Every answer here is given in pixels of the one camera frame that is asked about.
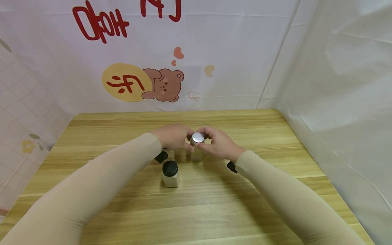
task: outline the bear ear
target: bear ear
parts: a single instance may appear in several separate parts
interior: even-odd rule
[[[155,70],[155,69],[147,68],[147,69],[143,69],[143,71],[144,71],[150,78],[159,79],[159,78],[161,78],[161,76],[162,76],[162,74],[161,74],[158,70]]]
[[[168,99],[167,101],[169,102],[176,102],[178,100],[178,95],[171,97],[170,99]]]
[[[173,73],[176,75],[176,77],[178,77],[180,82],[184,80],[184,73],[182,73],[182,71],[175,70]]]

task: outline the wrist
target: wrist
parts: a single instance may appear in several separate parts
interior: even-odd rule
[[[164,142],[163,142],[159,132],[153,130],[153,131],[150,131],[149,133],[154,135],[159,140],[159,142],[161,143],[162,148],[166,148],[166,145],[164,144]]]
[[[237,159],[244,153],[246,150],[240,146],[237,146],[230,153],[230,156],[227,158],[229,161],[235,163]]]

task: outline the grid pattern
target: grid pattern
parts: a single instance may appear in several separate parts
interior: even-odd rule
[[[0,222],[68,123],[46,88],[0,46]]]

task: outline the hand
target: hand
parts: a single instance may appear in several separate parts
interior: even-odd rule
[[[155,135],[161,142],[162,148],[168,150],[186,149],[194,151],[193,146],[185,143],[185,138],[191,139],[194,131],[182,124],[168,124],[150,132]]]
[[[211,144],[198,143],[196,147],[216,157],[235,162],[245,151],[244,148],[234,143],[225,132],[219,129],[205,126],[197,131],[203,133],[204,137],[211,139]]]

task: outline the spice jar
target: spice jar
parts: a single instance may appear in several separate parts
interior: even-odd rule
[[[169,160],[163,164],[163,181],[166,187],[177,188],[180,184],[180,179],[178,178],[178,166],[175,161]]]
[[[203,142],[204,142],[204,135],[202,133],[195,132],[194,134],[192,134],[191,145],[193,147],[195,147],[197,143],[203,143]],[[204,152],[199,148],[195,148],[194,152],[191,152],[189,156],[191,161],[200,162],[203,160]]]
[[[155,160],[159,163],[163,163],[162,172],[165,186],[177,188],[179,186],[180,179],[178,178],[178,166],[174,161],[174,151],[164,148]]]

